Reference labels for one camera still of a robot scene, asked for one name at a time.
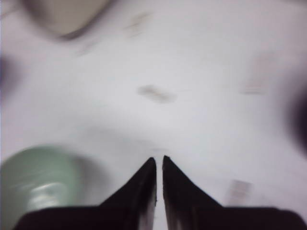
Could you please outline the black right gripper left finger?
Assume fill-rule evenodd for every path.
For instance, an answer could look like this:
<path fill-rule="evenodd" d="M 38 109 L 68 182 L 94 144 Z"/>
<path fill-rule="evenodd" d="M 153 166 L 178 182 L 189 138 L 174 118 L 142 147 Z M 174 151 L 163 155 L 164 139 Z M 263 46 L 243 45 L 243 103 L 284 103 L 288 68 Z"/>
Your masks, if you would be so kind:
<path fill-rule="evenodd" d="M 152 230 L 157 201 L 156 162 L 150 157 L 113 195 L 99 205 L 111 230 Z"/>

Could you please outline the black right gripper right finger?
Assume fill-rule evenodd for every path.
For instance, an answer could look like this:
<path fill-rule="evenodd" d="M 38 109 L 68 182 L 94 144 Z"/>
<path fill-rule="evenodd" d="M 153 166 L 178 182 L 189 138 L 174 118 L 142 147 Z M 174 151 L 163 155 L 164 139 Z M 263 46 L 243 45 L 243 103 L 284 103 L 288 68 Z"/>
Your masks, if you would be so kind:
<path fill-rule="evenodd" d="M 169 230 L 194 230 L 198 208 L 223 208 L 197 187 L 168 156 L 163 157 L 162 171 L 163 198 Z"/>

